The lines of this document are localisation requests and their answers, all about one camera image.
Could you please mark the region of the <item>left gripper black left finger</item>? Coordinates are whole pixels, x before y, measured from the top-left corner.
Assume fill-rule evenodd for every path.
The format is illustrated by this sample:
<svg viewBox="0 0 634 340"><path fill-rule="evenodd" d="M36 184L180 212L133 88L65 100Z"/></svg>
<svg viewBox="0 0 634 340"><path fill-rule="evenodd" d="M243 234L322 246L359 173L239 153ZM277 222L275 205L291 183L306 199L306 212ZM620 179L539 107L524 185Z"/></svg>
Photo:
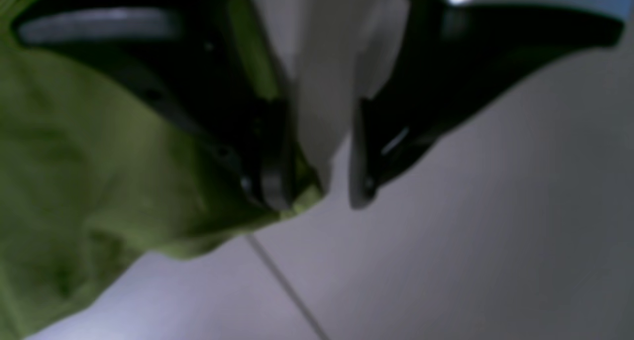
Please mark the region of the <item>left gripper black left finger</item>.
<svg viewBox="0 0 634 340"><path fill-rule="evenodd" d="M292 207L290 99L252 0L35 0L13 33L125 87L195 137L253 204Z"/></svg>

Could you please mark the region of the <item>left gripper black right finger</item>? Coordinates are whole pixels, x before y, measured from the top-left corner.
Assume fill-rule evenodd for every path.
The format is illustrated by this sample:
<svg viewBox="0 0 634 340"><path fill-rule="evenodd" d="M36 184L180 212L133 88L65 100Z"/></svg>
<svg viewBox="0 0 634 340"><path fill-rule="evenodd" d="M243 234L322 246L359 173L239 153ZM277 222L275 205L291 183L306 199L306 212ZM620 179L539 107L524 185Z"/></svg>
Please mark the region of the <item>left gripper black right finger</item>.
<svg viewBox="0 0 634 340"><path fill-rule="evenodd" d="M542 67L613 47L626 0L385 0L360 60L349 202L369 206L439 139Z"/></svg>

